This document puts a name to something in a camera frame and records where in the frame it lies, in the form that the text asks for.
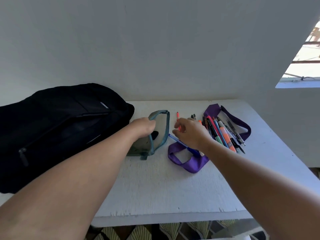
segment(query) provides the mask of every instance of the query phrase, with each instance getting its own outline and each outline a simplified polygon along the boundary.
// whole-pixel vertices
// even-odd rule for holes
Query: zipper pull
[[[19,149],[20,159],[25,167],[29,166],[29,162],[28,162],[26,156],[24,155],[24,152],[26,152],[26,151],[27,151],[26,148]]]

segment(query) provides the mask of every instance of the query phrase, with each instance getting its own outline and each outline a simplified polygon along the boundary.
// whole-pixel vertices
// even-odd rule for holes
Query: black backpack
[[[128,125],[133,113],[133,105],[95,83],[44,89],[0,107],[0,192],[18,192]]]

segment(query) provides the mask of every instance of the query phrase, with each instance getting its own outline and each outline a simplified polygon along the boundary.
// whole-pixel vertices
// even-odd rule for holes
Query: white wall
[[[1,0],[0,105],[87,82],[126,100],[244,98],[320,166],[318,89],[274,88],[319,15],[320,0]]]

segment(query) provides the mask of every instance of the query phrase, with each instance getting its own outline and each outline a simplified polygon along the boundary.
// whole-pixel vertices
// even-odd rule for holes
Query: forearm
[[[242,204],[273,237],[316,238],[320,197],[290,179],[208,140],[201,149]]]
[[[83,239],[136,139],[127,126],[32,181],[0,208],[2,238]]]

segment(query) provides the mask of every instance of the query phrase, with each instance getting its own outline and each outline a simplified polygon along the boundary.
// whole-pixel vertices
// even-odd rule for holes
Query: green pen
[[[220,137],[218,136],[218,133],[216,132],[216,130],[214,129],[214,126],[212,125],[211,121],[206,118],[208,121],[208,125],[211,129],[211,132],[213,133],[214,138],[216,139],[216,141],[218,141],[221,145],[223,145],[222,140],[220,139]]]

